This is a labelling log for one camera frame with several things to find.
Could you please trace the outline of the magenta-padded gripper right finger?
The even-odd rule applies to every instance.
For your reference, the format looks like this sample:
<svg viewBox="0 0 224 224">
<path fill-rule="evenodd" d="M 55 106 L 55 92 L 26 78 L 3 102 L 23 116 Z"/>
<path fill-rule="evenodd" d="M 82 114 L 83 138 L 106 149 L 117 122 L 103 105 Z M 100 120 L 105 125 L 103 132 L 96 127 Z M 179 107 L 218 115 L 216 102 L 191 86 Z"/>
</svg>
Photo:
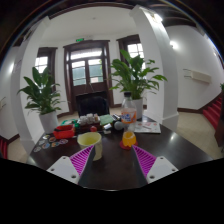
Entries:
<svg viewBox="0 0 224 224">
<path fill-rule="evenodd" d="M 133 145 L 131 153 L 141 186 L 153 183 L 178 171 L 164 156 L 156 157 L 138 146 Z"/>
</svg>

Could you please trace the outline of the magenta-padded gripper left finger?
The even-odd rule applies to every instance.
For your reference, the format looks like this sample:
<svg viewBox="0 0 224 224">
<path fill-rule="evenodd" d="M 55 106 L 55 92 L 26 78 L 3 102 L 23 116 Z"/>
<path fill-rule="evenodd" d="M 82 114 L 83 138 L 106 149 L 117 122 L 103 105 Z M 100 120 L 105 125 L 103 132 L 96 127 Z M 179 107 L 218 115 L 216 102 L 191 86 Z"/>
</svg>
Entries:
<svg viewBox="0 0 224 224">
<path fill-rule="evenodd" d="M 87 183 L 91 170 L 95 146 L 88 146 L 72 156 L 62 156 L 47 171 L 77 185 Z"/>
</svg>

